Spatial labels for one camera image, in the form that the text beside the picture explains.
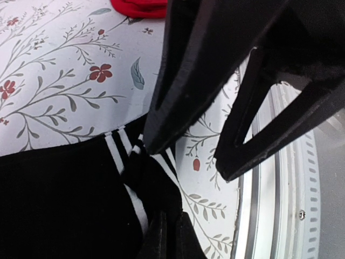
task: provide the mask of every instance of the folded black fabric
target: folded black fabric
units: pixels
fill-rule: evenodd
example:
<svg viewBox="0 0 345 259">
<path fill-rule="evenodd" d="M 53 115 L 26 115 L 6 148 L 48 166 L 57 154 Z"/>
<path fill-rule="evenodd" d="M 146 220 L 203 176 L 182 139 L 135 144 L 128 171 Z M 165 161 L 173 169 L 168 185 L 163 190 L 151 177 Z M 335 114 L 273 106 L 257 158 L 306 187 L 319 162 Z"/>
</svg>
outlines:
<svg viewBox="0 0 345 259">
<path fill-rule="evenodd" d="M 82 143 L 1 157 L 0 259 L 153 258 L 148 251 L 158 248 L 147 249 L 148 238 L 160 226 L 168 235 L 159 254 L 187 258 L 176 257 L 176 230 L 188 215 L 174 154 L 146 153 L 145 119 Z M 164 215 L 160 223 L 155 215 Z M 185 236 L 198 245 L 193 229 Z"/>
</svg>

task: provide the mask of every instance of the screw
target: screw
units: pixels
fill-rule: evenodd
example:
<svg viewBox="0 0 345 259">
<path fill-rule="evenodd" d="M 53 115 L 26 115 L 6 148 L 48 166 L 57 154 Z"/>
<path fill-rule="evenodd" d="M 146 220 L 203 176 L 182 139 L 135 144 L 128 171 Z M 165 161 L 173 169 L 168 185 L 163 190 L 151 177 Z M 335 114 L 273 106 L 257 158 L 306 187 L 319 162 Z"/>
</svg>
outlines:
<svg viewBox="0 0 345 259">
<path fill-rule="evenodd" d="M 300 210 L 300 213 L 298 214 L 300 220 L 304 220 L 306 218 L 306 212 L 304 210 Z"/>
</svg>

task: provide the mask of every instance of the red flower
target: red flower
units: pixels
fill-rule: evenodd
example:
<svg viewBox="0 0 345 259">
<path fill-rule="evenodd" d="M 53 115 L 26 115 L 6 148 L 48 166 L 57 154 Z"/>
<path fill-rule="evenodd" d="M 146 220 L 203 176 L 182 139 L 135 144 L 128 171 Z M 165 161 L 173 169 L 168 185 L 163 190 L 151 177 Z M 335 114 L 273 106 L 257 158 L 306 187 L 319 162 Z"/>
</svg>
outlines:
<svg viewBox="0 0 345 259">
<path fill-rule="evenodd" d="M 19 22 L 18 17 L 13 18 L 12 20 L 9 20 L 9 21 L 7 22 L 7 26 L 13 26 L 13 25 L 15 25 L 17 22 Z"/>
<path fill-rule="evenodd" d="M 15 91 L 15 84 L 16 82 L 7 80 L 4 86 L 0 87 L 0 93 L 2 93 L 2 99 L 6 100 L 10 94 L 14 93 Z"/>
<path fill-rule="evenodd" d="M 90 74 L 90 80 L 97 79 L 97 82 L 103 83 L 107 77 L 113 76 L 113 74 L 110 71 L 108 71 L 108 69 L 110 69 L 111 67 L 112 66 L 109 64 L 103 64 L 101 68 L 97 66 L 92 66 L 90 68 L 90 71 L 93 71 L 93 72 Z"/>
<path fill-rule="evenodd" d="M 194 171 L 199 171 L 200 170 L 200 160 L 199 159 L 194 159 L 193 161 L 193 168 Z"/>
</svg>

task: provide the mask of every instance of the black garment with white stripes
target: black garment with white stripes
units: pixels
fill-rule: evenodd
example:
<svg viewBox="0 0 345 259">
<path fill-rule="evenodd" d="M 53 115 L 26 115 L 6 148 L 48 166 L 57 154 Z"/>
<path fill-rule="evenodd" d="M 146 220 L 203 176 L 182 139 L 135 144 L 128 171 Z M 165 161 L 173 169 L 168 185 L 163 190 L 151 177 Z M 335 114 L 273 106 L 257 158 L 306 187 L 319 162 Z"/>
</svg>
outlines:
<svg viewBox="0 0 345 259">
<path fill-rule="evenodd" d="M 182 212 L 174 151 L 146 153 L 145 119 L 1 157 L 0 259 L 205 258 Z"/>
</svg>

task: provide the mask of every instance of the floral pattern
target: floral pattern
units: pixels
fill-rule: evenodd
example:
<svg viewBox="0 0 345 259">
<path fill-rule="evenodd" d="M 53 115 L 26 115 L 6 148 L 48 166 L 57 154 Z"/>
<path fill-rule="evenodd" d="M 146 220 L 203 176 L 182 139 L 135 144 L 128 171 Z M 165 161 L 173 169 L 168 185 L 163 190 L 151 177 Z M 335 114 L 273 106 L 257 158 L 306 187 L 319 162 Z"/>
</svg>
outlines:
<svg viewBox="0 0 345 259">
<path fill-rule="evenodd" d="M 107 6 L 0 0 L 0 155 L 85 141 L 148 111 L 164 22 Z M 237 185 L 220 180 L 213 153 L 236 79 L 177 144 L 184 209 L 211 259 L 232 248 Z"/>
</svg>

